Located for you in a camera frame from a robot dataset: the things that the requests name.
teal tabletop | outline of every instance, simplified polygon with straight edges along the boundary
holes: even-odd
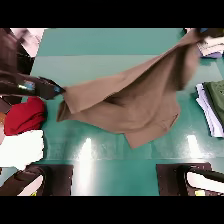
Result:
[[[182,35],[182,28],[48,29],[31,75],[61,86],[113,75],[168,50]],[[134,150],[122,134],[79,121],[57,123],[62,96],[46,101],[45,156],[39,163],[73,164],[72,195],[159,195],[157,163],[208,161],[224,172],[224,140],[210,136],[195,90],[196,84],[223,76],[222,59],[201,59],[193,79],[177,93],[177,123]]]

green table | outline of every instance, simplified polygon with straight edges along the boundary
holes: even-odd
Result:
[[[181,36],[180,28],[49,29],[32,75],[74,85],[137,65],[166,51]],[[167,135],[135,150],[123,135],[78,121],[57,123],[62,97],[47,101],[46,153],[39,163],[74,164],[72,195],[158,195],[157,163],[209,161],[224,172],[224,140],[210,137],[195,101],[197,83],[223,75],[222,60],[201,60],[187,88],[177,94],[182,108],[178,122]]]

brown cloth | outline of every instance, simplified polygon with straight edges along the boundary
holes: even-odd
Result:
[[[66,87],[57,121],[79,120],[124,133],[136,148],[165,135],[180,107],[176,91],[192,78],[198,64],[195,29],[173,48],[119,74]]]

red towel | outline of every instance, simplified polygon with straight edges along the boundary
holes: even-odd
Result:
[[[44,102],[38,97],[29,97],[27,102],[12,106],[5,118],[4,133],[11,136],[38,130],[44,120]]]

